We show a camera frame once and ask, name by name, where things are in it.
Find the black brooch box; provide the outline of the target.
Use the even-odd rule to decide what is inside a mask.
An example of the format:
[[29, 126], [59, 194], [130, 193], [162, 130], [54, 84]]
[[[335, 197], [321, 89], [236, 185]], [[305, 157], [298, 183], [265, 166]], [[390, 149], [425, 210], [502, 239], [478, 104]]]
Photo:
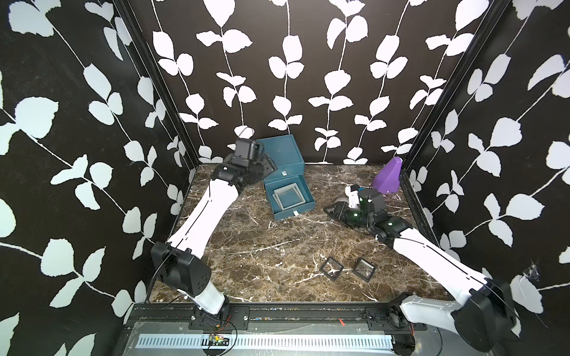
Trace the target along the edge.
[[326, 278], [332, 282], [336, 282], [344, 270], [344, 266], [333, 257], [328, 257], [319, 268]]
[[369, 283], [376, 272], [376, 266], [364, 258], [358, 258], [352, 272], [365, 283]]

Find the teal three-drawer cabinet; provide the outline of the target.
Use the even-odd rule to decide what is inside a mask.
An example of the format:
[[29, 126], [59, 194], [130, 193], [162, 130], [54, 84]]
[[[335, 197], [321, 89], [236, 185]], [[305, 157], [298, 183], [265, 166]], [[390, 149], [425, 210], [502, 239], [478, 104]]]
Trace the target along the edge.
[[[264, 151], [277, 166], [277, 170], [264, 179], [264, 190], [275, 220], [284, 220], [313, 210], [316, 207], [316, 202], [305, 180], [305, 162], [294, 136], [292, 134], [275, 136], [260, 139], [259, 142], [264, 145]], [[277, 188], [292, 183], [298, 185], [307, 202], [282, 211], [273, 197], [273, 192]]]

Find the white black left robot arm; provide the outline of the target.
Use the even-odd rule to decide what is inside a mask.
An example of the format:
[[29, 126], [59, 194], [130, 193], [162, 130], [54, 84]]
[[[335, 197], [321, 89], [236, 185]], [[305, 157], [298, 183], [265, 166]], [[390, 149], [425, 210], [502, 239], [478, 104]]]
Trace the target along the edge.
[[151, 249], [153, 279], [189, 296], [213, 318], [226, 319], [229, 300], [212, 283], [212, 270], [202, 256], [222, 217], [240, 193], [276, 169], [267, 153], [229, 155], [212, 172], [203, 197], [185, 223], [165, 243], [156, 243]]

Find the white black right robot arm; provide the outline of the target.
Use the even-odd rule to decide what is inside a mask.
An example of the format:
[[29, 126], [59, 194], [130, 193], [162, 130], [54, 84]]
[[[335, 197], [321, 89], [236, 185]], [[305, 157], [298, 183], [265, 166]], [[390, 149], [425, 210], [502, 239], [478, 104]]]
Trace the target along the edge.
[[491, 351], [515, 327], [517, 316], [509, 284], [464, 265], [408, 221], [389, 214], [384, 196], [377, 190], [349, 185], [345, 194], [324, 208], [330, 219], [347, 228], [366, 230], [374, 240], [433, 277], [453, 298], [404, 297], [397, 308], [407, 322], [453, 332], [479, 352]]

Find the gray brooch box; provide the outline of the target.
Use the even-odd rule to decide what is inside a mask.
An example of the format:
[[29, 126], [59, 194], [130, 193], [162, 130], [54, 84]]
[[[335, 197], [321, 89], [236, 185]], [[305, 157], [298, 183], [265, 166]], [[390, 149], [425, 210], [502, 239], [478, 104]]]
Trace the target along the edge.
[[307, 202], [296, 183], [277, 188], [273, 192], [273, 197], [282, 211], [295, 208]]

